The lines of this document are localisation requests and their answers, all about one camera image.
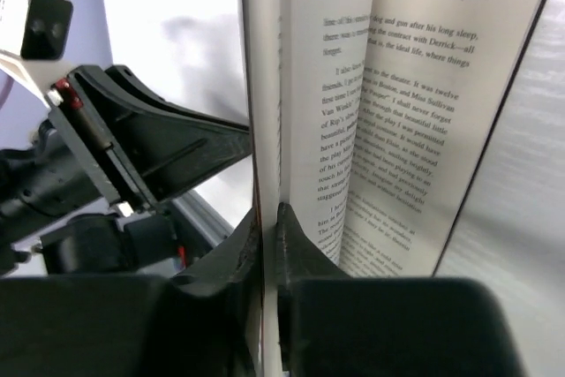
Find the Three Days to See book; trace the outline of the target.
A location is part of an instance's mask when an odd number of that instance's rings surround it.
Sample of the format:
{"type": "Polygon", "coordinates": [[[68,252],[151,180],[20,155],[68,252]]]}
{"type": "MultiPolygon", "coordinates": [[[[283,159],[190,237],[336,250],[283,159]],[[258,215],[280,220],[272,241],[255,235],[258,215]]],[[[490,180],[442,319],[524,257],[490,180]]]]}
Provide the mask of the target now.
{"type": "Polygon", "coordinates": [[[316,376],[564,373],[564,0],[242,0],[263,236],[348,277],[316,376]]]}

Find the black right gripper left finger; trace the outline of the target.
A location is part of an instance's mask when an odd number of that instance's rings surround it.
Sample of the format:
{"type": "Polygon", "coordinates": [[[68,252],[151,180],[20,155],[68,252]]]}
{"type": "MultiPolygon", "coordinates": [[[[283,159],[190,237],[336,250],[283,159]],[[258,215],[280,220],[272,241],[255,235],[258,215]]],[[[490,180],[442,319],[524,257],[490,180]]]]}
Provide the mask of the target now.
{"type": "Polygon", "coordinates": [[[173,278],[187,296],[170,348],[180,376],[260,376],[262,268],[257,213],[173,278]]]}

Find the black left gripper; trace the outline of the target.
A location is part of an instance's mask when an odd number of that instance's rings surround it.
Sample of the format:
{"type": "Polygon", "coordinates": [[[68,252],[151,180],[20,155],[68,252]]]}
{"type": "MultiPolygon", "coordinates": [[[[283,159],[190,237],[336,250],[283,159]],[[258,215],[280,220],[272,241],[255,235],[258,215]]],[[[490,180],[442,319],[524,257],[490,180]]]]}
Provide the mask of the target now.
{"type": "Polygon", "coordinates": [[[157,200],[172,199],[251,154],[248,125],[167,102],[124,65],[105,72],[158,112],[110,106],[107,126],[76,70],[50,85],[48,118],[62,138],[43,121],[30,148],[1,152],[3,275],[31,257],[15,249],[17,242],[61,219],[64,225],[40,238],[39,253],[51,275],[135,272],[162,260],[184,262],[185,247],[167,217],[121,226],[115,213],[78,211],[100,196],[121,214],[148,211],[147,188],[157,200]]]}

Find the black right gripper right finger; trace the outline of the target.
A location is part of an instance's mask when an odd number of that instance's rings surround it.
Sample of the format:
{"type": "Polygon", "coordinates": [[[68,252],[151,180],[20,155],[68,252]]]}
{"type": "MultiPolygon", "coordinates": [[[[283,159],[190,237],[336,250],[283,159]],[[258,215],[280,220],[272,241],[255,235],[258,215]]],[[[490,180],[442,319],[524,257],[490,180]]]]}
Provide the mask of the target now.
{"type": "Polygon", "coordinates": [[[291,376],[320,375],[350,337],[337,299],[348,277],[305,235],[284,202],[277,210],[275,256],[282,369],[291,376]]]}

